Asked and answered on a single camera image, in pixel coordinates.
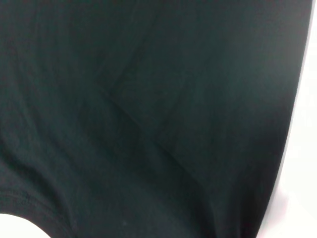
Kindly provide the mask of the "black t-shirt with FREE print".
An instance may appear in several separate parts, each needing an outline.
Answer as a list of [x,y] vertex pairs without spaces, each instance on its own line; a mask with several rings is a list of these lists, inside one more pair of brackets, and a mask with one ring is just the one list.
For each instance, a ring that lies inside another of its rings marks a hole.
[[51,238],[256,238],[313,0],[0,0],[0,214]]

